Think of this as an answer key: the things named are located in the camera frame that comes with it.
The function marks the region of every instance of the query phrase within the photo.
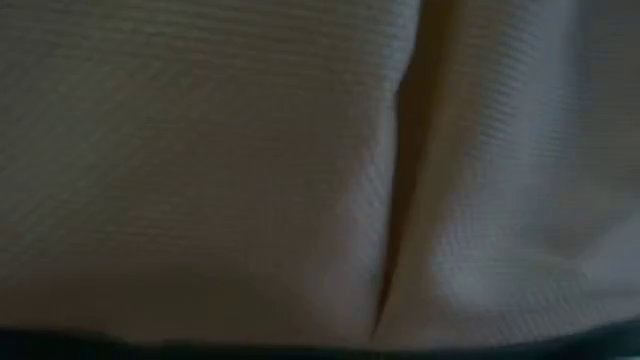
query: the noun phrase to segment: textured fabric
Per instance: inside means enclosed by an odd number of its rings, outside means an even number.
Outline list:
[[[362,344],[418,6],[0,2],[0,325]]]
[[[640,315],[639,17],[637,1],[461,2],[380,346]]]

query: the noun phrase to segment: gray fabric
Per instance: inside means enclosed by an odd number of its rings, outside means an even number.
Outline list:
[[[465,1],[380,346],[640,315],[640,2]]]
[[[418,6],[0,2],[0,325],[366,341]]]

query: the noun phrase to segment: ribbed fabric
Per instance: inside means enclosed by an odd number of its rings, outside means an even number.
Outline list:
[[[417,1],[0,3],[0,325],[356,345]]]
[[[624,0],[461,3],[378,345],[640,315],[639,17]]]

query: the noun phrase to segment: white fabric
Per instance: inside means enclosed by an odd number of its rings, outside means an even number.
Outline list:
[[[640,315],[640,2],[466,1],[379,346]]]
[[[417,1],[0,3],[0,325],[362,344]]]

